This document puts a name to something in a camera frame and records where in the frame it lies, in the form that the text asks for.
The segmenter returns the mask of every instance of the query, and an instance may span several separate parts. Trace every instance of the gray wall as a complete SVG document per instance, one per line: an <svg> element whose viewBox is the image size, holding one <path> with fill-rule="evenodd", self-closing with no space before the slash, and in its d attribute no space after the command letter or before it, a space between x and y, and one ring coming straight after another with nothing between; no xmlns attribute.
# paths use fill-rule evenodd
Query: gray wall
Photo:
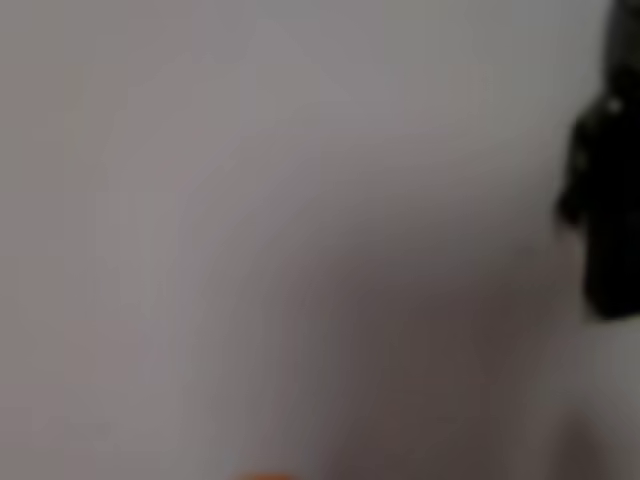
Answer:
<svg viewBox="0 0 640 480"><path fill-rule="evenodd" d="M605 9L2 2L2 477L638 478L549 220Z"/></svg>

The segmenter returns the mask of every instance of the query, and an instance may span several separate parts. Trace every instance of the black object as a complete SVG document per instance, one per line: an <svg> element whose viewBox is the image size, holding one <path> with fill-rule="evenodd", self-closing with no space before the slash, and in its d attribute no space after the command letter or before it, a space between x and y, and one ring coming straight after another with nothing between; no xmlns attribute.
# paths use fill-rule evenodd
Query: black object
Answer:
<svg viewBox="0 0 640 480"><path fill-rule="evenodd" d="M640 1L618 0L605 93L578 120L558 214L587 243L585 294L604 320L640 314Z"/></svg>

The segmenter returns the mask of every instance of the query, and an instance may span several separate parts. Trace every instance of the white wall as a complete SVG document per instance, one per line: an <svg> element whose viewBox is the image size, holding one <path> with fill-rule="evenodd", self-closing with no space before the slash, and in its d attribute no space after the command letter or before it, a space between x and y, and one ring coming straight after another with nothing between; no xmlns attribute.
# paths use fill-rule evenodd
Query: white wall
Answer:
<svg viewBox="0 0 640 480"><path fill-rule="evenodd" d="M549 221L605 3L2 2L2 477L637 478Z"/></svg>

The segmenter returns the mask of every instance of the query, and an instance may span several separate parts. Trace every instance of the wall surface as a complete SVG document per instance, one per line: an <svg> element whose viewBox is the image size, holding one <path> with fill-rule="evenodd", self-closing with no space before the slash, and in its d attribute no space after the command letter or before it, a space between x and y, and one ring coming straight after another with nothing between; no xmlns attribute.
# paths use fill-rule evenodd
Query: wall surface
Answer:
<svg viewBox="0 0 640 480"><path fill-rule="evenodd" d="M2 477L638 478L549 219L605 3L1 2Z"/></svg>

